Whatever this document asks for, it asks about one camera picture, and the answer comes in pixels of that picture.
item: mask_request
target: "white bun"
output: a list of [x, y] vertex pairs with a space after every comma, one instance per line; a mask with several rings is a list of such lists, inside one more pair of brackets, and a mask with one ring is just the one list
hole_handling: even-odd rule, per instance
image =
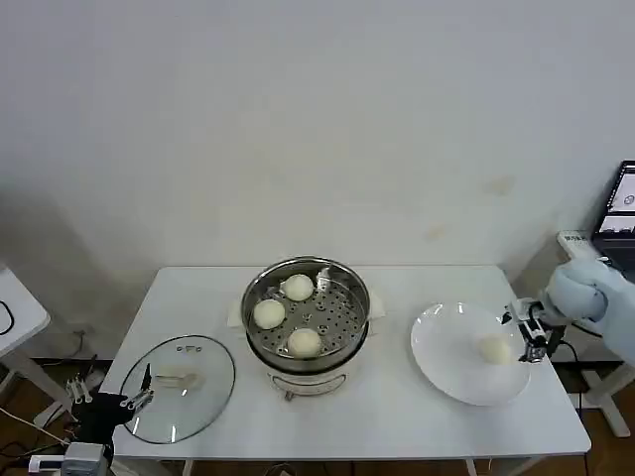
[[261, 329], [273, 329], [285, 320], [285, 307], [274, 299], [261, 300], [254, 307], [254, 320]]
[[298, 329], [289, 336], [287, 341], [289, 352], [294, 357], [307, 359], [319, 355], [321, 339], [313, 329]]
[[314, 293], [314, 282], [306, 275], [293, 275], [281, 285], [290, 300], [305, 300]]

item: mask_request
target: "glass lid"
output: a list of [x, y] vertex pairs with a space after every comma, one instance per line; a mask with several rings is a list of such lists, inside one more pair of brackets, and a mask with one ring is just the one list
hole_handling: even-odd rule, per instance
[[126, 428], [149, 443], [174, 443], [207, 428], [225, 409], [234, 388], [229, 351], [202, 335], [175, 337], [144, 355], [128, 372], [121, 394], [133, 397], [150, 364], [154, 398]]

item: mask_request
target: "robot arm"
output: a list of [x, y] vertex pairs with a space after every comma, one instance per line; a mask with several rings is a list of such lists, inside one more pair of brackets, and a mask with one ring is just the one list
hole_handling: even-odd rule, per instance
[[518, 321], [525, 338], [521, 360], [551, 356], [566, 326], [575, 322], [602, 335], [624, 361], [635, 362], [635, 285], [600, 261], [572, 260], [557, 267], [539, 299], [513, 302], [507, 315]]

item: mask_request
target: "table leg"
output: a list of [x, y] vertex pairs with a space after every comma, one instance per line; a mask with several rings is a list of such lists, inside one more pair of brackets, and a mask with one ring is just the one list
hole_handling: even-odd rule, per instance
[[474, 465], [474, 460], [473, 459], [466, 459], [465, 460], [465, 466], [467, 466], [467, 474], [469, 476], [478, 476], [478, 473], [476, 472], [476, 466]]
[[502, 458], [492, 461], [490, 476], [518, 476], [547, 456], [531, 458]]
[[191, 476], [191, 471], [194, 469], [194, 460], [186, 459], [186, 465], [183, 468], [182, 476]]
[[72, 402], [66, 393], [66, 390], [55, 380], [47, 375], [38, 364], [31, 360], [27, 354], [20, 350], [14, 350], [0, 358], [7, 368], [22, 374], [33, 384], [40, 388], [45, 394], [53, 400], [60, 402], [65, 409], [70, 411]]
[[628, 364], [622, 364], [599, 384], [586, 392], [586, 399], [590, 402], [598, 403], [602, 397], [611, 396], [622, 390], [633, 379], [635, 379], [635, 368]]
[[[600, 409], [613, 430], [613, 434], [619, 438], [628, 438], [631, 431], [611, 396], [633, 381], [635, 369], [627, 364], [622, 364], [604, 380], [601, 380], [597, 373], [592, 370], [583, 370], [582, 376], [590, 388], [588, 392], [582, 394], [582, 408]], [[579, 395], [570, 394], [570, 398], [573, 406], [577, 408]]]

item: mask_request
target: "wall stain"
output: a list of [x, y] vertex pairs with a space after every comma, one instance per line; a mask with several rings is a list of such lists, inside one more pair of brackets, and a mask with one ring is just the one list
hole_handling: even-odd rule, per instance
[[441, 240], [444, 236], [447, 235], [448, 231], [449, 226], [441, 223], [429, 228], [428, 231], [426, 231], [426, 233], [424, 234], [424, 239], [428, 243], [433, 243], [435, 241]]
[[515, 185], [516, 178], [514, 176], [500, 176], [487, 181], [483, 185], [483, 191], [491, 195], [507, 196]]

